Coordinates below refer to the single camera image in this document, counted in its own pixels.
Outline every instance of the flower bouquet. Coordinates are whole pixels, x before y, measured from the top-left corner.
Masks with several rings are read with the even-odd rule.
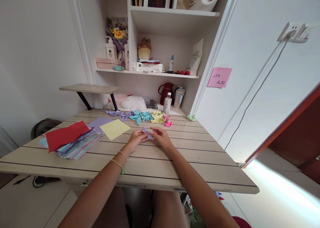
[[[120,56],[121,66],[125,67],[124,61],[124,45],[128,43],[128,18],[127,17],[107,17],[106,22],[107,36],[112,38],[113,43],[117,47],[118,55]]]

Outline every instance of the bracelet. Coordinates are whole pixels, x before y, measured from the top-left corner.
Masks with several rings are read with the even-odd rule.
[[[126,173],[126,168],[123,168],[123,167],[119,164],[118,161],[116,161],[116,160],[114,160],[114,159],[112,159],[112,160],[110,160],[110,161],[116,163],[116,164],[121,168],[121,174],[122,174],[122,175],[123,175],[124,173]]]
[[[122,151],[119,151],[118,153],[123,154],[123,155],[127,158],[127,161],[128,161],[128,157],[126,156],[126,154],[125,154],[125,153],[123,153]]]

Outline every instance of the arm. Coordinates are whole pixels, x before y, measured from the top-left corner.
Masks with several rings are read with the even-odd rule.
[[[148,140],[147,135],[148,133],[143,133],[142,130],[136,130],[121,151],[129,157],[139,143]],[[118,153],[113,159],[122,167],[127,162],[122,153]],[[116,185],[121,171],[116,163],[109,162],[80,195],[58,228],[92,227]]]
[[[168,133],[158,127],[151,127],[151,129],[153,130],[153,137],[159,141],[165,152],[173,160],[192,204],[197,209],[206,227],[239,228],[204,179],[173,146]]]

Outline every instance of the red thermos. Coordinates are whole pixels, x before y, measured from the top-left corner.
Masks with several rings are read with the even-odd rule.
[[[161,86],[164,86],[164,89],[160,93]],[[173,90],[172,90],[173,86],[174,86],[173,83],[164,83],[163,85],[160,85],[160,87],[158,89],[158,93],[161,95],[161,98],[160,98],[161,105],[164,105],[164,99],[168,96],[168,93],[173,94]]]

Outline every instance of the tissue box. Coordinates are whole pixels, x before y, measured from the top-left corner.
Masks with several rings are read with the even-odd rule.
[[[114,66],[121,66],[121,61],[117,59],[96,58],[98,68],[113,69]]]
[[[136,71],[144,71],[144,70],[146,72],[162,73],[163,72],[163,64],[137,62]]]

